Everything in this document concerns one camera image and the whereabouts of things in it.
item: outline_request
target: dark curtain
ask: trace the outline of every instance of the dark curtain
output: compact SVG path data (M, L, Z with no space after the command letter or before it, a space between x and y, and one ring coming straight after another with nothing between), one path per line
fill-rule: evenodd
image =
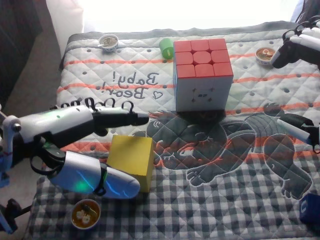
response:
M315 15L320 15L320 0L304 0L302 11L296 22L300 24Z
M42 31L33 0L0 0L0 104L5 105Z

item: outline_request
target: screw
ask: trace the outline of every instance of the screw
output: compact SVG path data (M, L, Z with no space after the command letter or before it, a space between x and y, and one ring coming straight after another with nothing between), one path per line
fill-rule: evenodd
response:
M20 132L20 130L21 130L21 125L19 124L19 123L15 123L15 124L13 124L13 126L12 126L12 130L14 131L14 132Z

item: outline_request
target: heart drawing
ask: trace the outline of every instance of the heart drawing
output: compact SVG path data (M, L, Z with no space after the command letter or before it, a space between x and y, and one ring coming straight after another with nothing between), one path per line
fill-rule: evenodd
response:
M154 92L153 92L153 97L154 97L154 99L159 99L159 98L161 98L163 95L164 95L164 94L163 94L162 92L160 92L160 91L154 91Z

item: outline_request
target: quilted mat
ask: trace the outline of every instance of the quilted mat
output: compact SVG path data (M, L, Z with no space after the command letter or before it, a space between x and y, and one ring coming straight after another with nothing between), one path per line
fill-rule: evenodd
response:
M274 69L255 59L258 48L277 49L282 34L294 27L281 21L116 33L119 46L113 53L97 47L103 33L71 36L57 104L112 97L121 106L129 100L135 111L149 112L150 121L109 129L106 137L89 135L64 150L106 161L113 135L152 137L150 193L105 199L56 188L41 177L25 238L316 239L319 231L299 220L299 200L320 194L319 158L276 121L294 113L320 122L319 70L304 61ZM158 48L163 37L225 39L234 73L225 112L175 112L173 62ZM70 220L73 205L83 198L96 199L102 209L90 231L75 229Z

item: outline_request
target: red cube face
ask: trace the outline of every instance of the red cube face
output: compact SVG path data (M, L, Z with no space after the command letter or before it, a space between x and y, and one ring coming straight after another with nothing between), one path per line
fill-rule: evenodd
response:
M175 41L173 44L179 79L233 76L223 38Z

